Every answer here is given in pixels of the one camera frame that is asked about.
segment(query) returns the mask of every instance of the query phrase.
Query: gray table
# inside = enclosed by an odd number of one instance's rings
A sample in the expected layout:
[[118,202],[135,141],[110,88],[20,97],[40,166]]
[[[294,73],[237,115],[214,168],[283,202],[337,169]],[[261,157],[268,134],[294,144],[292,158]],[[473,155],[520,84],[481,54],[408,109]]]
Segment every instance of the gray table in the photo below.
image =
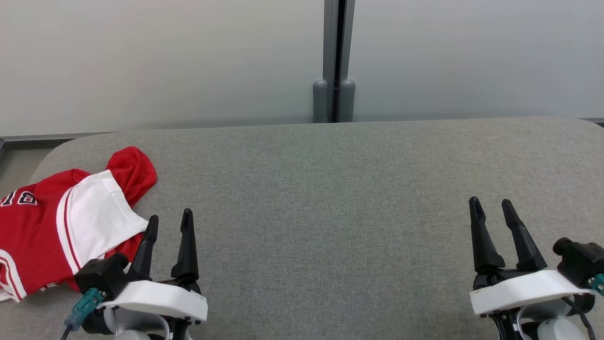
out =
[[[121,132],[62,145],[31,181],[101,171],[129,145],[158,173],[135,206],[160,218],[154,279],[169,277],[182,210],[193,210],[210,305],[195,339],[495,339],[468,296],[473,195],[509,266],[503,198],[551,266],[560,237],[604,244],[604,129],[581,120]],[[0,304],[0,338],[59,339],[78,298],[55,287]],[[603,310],[588,315],[600,336]]]

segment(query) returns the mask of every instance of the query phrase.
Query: white panel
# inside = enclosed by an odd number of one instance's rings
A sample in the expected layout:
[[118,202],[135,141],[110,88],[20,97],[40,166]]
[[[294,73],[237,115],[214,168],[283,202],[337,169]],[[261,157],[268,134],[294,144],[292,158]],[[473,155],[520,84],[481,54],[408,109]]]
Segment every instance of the white panel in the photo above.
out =
[[2,0],[0,136],[312,121],[323,0]]
[[604,117],[602,0],[356,0],[354,120]]

